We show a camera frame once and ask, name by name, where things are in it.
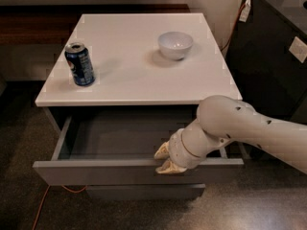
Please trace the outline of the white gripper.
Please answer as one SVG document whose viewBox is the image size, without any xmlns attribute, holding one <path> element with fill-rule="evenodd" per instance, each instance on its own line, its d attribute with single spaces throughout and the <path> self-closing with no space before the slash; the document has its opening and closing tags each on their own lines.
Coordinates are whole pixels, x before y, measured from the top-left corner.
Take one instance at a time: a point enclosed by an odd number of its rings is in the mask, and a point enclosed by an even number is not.
<svg viewBox="0 0 307 230">
<path fill-rule="evenodd" d="M 159 174 L 185 173 L 194 169 L 204 159 L 205 135 L 201 130 L 181 128 L 174 133 L 169 143 L 164 142 L 156 151 L 154 159 L 167 159 L 155 171 Z"/>
</svg>

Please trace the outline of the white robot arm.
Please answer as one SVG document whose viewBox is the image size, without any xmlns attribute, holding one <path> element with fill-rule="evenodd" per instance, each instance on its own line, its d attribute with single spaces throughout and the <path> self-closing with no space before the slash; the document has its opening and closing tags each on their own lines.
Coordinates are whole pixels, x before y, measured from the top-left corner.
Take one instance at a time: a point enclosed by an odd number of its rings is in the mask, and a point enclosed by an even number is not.
<svg viewBox="0 0 307 230">
<path fill-rule="evenodd" d="M 225 96 L 200 102 L 196 119 L 176 131 L 154 157 L 162 159 L 160 174 L 184 173 L 207 155 L 232 142 L 257 147 L 307 173 L 307 126 L 262 115 L 248 103 Z"/>
</svg>

